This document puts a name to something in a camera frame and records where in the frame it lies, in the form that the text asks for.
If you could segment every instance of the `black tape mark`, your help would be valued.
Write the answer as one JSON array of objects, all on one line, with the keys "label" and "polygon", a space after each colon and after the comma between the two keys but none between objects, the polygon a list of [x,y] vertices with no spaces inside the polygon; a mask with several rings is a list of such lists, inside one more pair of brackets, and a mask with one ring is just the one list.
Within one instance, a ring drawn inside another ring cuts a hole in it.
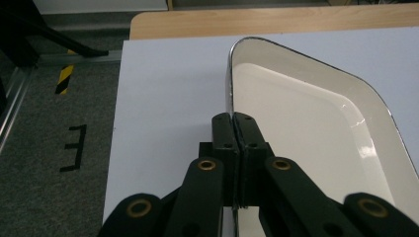
[{"label": "black tape mark", "polygon": [[59,172],[68,172],[68,171],[79,170],[80,165],[81,165],[81,156],[83,154],[84,137],[86,136],[87,125],[83,124],[83,125],[79,125],[79,126],[70,126],[68,128],[68,130],[80,130],[79,142],[78,143],[65,144],[65,147],[64,147],[65,150],[77,149],[77,154],[76,154],[76,158],[75,158],[75,161],[74,161],[74,165],[62,167],[62,168],[59,169]]}]

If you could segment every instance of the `gray carpet floor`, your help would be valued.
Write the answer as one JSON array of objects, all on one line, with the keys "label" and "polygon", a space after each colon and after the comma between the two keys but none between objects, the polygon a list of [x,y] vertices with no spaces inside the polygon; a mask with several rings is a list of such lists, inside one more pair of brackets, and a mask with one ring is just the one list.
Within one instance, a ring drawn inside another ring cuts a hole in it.
[{"label": "gray carpet floor", "polygon": [[[67,32],[98,49],[122,49],[128,29]],[[37,51],[63,53],[38,37]],[[7,83],[12,66],[0,61]],[[0,236],[96,236],[102,225],[119,63],[75,65],[66,95],[55,95],[61,66],[40,67],[0,154]],[[74,165],[80,131],[87,125],[80,169]]]}]

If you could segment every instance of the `white tray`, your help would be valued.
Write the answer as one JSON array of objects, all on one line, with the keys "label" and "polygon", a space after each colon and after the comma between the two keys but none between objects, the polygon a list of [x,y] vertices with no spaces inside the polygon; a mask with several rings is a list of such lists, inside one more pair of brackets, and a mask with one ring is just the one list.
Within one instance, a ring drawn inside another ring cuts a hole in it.
[{"label": "white tray", "polygon": [[390,111],[367,82],[247,38],[231,50],[227,90],[230,109],[254,117],[275,154],[295,160],[329,197],[373,194],[419,222],[417,174]]}]

